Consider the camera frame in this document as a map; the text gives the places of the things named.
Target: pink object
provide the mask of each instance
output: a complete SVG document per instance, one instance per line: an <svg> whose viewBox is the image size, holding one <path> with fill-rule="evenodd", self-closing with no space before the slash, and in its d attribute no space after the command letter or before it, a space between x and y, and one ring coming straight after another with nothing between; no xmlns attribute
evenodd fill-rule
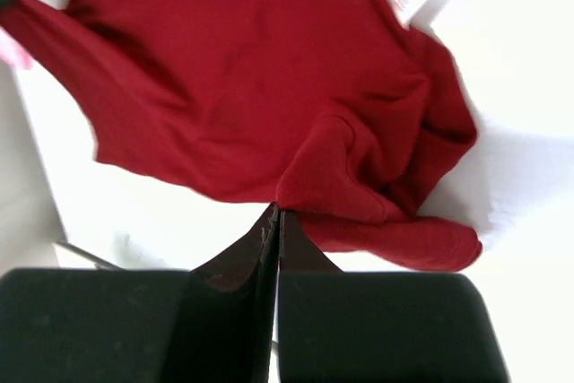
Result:
<svg viewBox="0 0 574 383"><path fill-rule="evenodd" d="M30 69L32 59L4 29L0 28L0 58L8 65Z"/></svg>

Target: red garment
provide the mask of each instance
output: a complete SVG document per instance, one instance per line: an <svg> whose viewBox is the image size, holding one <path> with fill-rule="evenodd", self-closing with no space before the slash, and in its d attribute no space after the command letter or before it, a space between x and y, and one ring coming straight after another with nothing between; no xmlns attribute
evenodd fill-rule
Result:
<svg viewBox="0 0 574 383"><path fill-rule="evenodd" d="M476 130L448 51L387 0L17 0L0 25L74 95L100 162L276 200L325 251L455 271L482 251L415 217Z"/></svg>

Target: red fabric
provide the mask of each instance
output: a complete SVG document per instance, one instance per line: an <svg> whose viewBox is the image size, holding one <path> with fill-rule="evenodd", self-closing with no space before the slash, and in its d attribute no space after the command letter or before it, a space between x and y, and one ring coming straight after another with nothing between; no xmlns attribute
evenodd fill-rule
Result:
<svg viewBox="0 0 574 383"><path fill-rule="evenodd" d="M18 0L0 25L74 95L98 161L277 200L325 251L451 271L481 253L415 216L476 130L448 51L387 0Z"/></svg>

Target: white surface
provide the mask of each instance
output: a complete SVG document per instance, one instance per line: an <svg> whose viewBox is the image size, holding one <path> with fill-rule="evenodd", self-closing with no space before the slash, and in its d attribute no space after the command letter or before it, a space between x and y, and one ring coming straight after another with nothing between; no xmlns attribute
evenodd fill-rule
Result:
<svg viewBox="0 0 574 383"><path fill-rule="evenodd" d="M62 231L10 70L0 64L0 276L57 265Z"/></svg>
<svg viewBox="0 0 574 383"><path fill-rule="evenodd" d="M467 273L518 382L574 381L569 4L433 0L415 19L430 23L452 50L482 131L423 211L479 231L488 251ZM38 67L19 73L19 81L66 232L91 252L128 266L194 267L265 207L213 203L91 162L90 128L69 95ZM392 268L362 253L333 259L347 270Z"/></svg>

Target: white wall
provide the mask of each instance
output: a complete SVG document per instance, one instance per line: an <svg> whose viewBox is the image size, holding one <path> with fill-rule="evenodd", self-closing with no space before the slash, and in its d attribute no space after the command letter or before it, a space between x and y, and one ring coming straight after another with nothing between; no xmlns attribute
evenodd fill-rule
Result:
<svg viewBox="0 0 574 383"><path fill-rule="evenodd" d="M62 229L19 94L0 64L0 275L16 266L57 265Z"/></svg>

